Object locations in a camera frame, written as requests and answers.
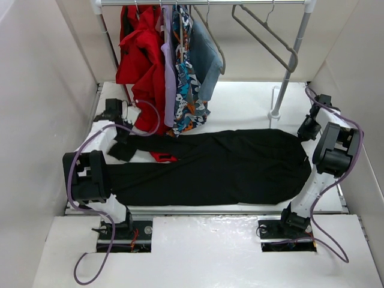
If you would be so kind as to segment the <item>black trousers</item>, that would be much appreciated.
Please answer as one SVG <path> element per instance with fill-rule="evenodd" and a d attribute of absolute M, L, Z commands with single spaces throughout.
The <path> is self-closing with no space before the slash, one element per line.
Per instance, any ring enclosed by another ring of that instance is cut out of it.
<path fill-rule="evenodd" d="M 311 173 L 300 140 L 273 129 L 128 136 L 108 154 L 119 160 L 112 191 L 128 206 L 276 205 Z"/>

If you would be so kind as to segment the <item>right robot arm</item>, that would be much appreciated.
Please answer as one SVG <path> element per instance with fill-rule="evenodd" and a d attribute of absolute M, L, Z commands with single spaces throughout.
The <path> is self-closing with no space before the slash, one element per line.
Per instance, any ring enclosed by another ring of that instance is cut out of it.
<path fill-rule="evenodd" d="M 306 230 L 313 206 L 321 198 L 322 191 L 352 168 L 361 148 L 359 128 L 341 116 L 340 110 L 332 105 L 331 96 L 320 94 L 313 100 L 297 134 L 303 142 L 316 140 L 317 136 L 320 139 L 313 152 L 313 168 L 308 180 L 277 221 L 277 229 L 284 236 Z"/>

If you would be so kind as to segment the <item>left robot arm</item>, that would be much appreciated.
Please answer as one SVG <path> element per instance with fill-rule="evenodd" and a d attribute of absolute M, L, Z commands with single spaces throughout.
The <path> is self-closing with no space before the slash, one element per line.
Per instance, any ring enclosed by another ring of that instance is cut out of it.
<path fill-rule="evenodd" d="M 101 212 L 106 223 L 121 238 L 133 234 L 134 223 L 130 210 L 112 194 L 112 179 L 105 156 L 113 144 L 123 144 L 132 124 L 123 118 L 123 101 L 107 99 L 105 110 L 97 115 L 91 132 L 75 152 L 62 158 L 65 187 L 71 203 L 78 211 Z"/>

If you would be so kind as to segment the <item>grey hanger with denim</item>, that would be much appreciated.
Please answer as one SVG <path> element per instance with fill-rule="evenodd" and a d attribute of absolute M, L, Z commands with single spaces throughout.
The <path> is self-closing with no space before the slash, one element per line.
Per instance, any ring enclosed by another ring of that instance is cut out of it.
<path fill-rule="evenodd" d="M 217 52 L 220 54 L 221 56 L 221 62 L 222 62 L 222 65 L 220 67 L 220 74 L 221 75 L 225 75 L 225 72 L 226 72 L 226 59 L 225 59 L 225 55 L 224 55 L 224 52 L 223 50 L 221 49 L 218 41 L 216 40 L 216 38 L 214 37 L 214 34 L 212 33 L 210 27 L 209 27 L 209 22 L 208 22 L 208 16 L 209 16 L 209 12 L 210 12 L 210 3 L 208 1 L 208 9 L 207 9 L 207 12 L 206 12 L 206 16 L 203 17 L 203 14 L 202 12 L 198 9 L 197 5 L 196 4 L 193 4 L 192 7 L 194 8 L 194 10 L 196 11 L 197 15 L 199 16 L 199 18 L 201 19 L 203 25 L 205 26 L 211 40 L 213 41 L 213 43 L 215 44 L 216 46 L 216 49 L 217 49 Z"/>

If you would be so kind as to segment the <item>lilac garment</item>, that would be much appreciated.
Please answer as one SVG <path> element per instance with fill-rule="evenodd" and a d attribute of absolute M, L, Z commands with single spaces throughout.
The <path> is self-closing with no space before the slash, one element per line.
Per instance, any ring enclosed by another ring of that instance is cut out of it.
<path fill-rule="evenodd" d="M 175 48 L 172 43 L 172 7 L 162 6 L 164 44 L 161 51 L 164 55 L 164 79 L 165 79 L 165 110 L 164 124 L 172 127 L 175 117 L 176 100 L 176 71 L 175 71 Z"/>

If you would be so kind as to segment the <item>colourful patterned shorts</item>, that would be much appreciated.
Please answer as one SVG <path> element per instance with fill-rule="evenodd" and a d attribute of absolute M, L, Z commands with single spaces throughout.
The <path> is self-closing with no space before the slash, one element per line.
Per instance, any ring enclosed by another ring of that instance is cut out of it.
<path fill-rule="evenodd" d="M 190 35 L 192 19 L 186 5 L 172 7 L 172 43 L 176 56 L 176 98 L 172 128 L 169 136 L 182 133 L 205 124 L 210 111 L 207 102 L 199 98 L 200 82 L 190 60 Z"/>

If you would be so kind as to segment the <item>red jacket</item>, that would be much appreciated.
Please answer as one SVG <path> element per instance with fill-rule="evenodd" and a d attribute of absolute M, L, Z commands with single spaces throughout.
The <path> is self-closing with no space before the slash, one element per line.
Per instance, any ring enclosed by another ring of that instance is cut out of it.
<path fill-rule="evenodd" d="M 120 53 L 116 83 L 131 85 L 133 99 L 141 114 L 136 128 L 163 136 L 166 105 L 164 44 L 160 32 L 161 8 L 158 5 L 129 5 L 121 10 Z"/>

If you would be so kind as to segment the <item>blue denim shorts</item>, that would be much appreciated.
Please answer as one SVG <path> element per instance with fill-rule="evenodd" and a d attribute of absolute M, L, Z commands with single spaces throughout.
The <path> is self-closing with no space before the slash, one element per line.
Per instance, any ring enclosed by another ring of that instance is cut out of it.
<path fill-rule="evenodd" d="M 190 61 L 200 82 L 199 98 L 210 101 L 223 63 L 209 33 L 200 22 L 193 22 L 190 35 Z"/>

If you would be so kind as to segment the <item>metal clothes rack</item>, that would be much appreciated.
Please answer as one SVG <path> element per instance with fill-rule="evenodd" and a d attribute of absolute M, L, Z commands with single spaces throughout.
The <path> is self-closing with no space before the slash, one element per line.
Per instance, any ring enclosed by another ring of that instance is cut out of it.
<path fill-rule="evenodd" d="M 110 58 L 112 60 L 112 63 L 115 68 L 118 67 L 119 61 L 116 57 L 116 53 L 113 47 L 113 43 L 110 38 L 110 34 L 107 29 L 107 25 L 105 23 L 104 17 L 103 17 L 103 7 L 109 7 L 109 6 L 125 6 L 125 5 L 133 5 L 135 7 L 138 7 L 139 5 L 177 5 L 177 4 L 185 4 L 189 6 L 193 6 L 193 8 L 197 11 L 198 5 L 205 5 L 207 8 L 210 8 L 212 5 L 218 5 L 218 4 L 224 4 L 224 5 L 231 5 L 232 6 L 232 18 L 241 25 L 242 28 L 244 28 L 256 41 L 258 41 L 285 69 L 286 73 L 284 75 L 284 79 L 281 83 L 280 87 L 274 87 L 272 90 L 272 98 L 271 98 L 271 110 L 268 112 L 268 119 L 269 119 L 269 127 L 270 128 L 276 128 L 278 125 L 278 122 L 280 120 L 280 107 L 287 89 L 287 86 L 290 81 L 290 77 L 292 73 L 296 70 L 298 66 L 298 52 L 302 43 L 302 39 L 305 34 L 305 30 L 307 28 L 310 16 L 312 12 L 314 11 L 316 1 L 91 1 L 91 7 L 96 15 L 99 26 L 101 29 L 101 32 L 103 33 L 103 38 L 106 41 L 106 44 L 108 46 L 108 51 Z M 302 16 L 302 20 L 298 29 L 297 36 L 295 38 L 295 42 L 293 47 L 290 47 L 282 38 L 280 38 L 268 25 L 268 21 L 264 20 L 262 21 L 260 18 L 258 18 L 251 10 L 249 10 L 245 4 L 268 4 L 271 3 L 272 5 L 275 4 L 303 4 L 304 5 L 304 13 Z M 277 53 L 270 48 L 260 37 L 256 35 L 255 32 L 251 30 L 244 22 L 240 20 L 235 15 L 236 8 L 240 7 L 243 11 L 245 11 L 249 16 L 251 16 L 252 19 L 254 19 L 257 23 L 259 23 L 265 30 L 267 30 L 278 42 L 280 42 L 284 48 L 290 52 L 290 58 L 288 62 L 284 62 L 283 59 L 281 59 Z"/>

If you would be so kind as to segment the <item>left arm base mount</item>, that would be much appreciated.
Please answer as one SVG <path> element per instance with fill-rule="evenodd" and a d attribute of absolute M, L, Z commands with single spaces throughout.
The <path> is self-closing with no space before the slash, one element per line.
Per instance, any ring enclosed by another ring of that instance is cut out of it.
<path fill-rule="evenodd" d="M 134 220 L 133 229 L 124 224 L 116 225 L 115 238 L 111 253 L 150 253 L 152 246 L 152 220 Z M 98 234 L 96 249 L 98 253 L 106 253 L 112 238 L 112 225 L 101 222 L 99 228 L 92 228 Z"/>

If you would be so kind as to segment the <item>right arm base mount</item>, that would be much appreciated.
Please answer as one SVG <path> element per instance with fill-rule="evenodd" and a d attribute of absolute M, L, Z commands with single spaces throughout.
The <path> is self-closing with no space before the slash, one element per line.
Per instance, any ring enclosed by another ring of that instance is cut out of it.
<path fill-rule="evenodd" d="M 316 252 L 312 240 L 313 230 L 283 227 L 280 220 L 262 219 L 258 221 L 256 235 L 260 238 L 262 252 Z"/>

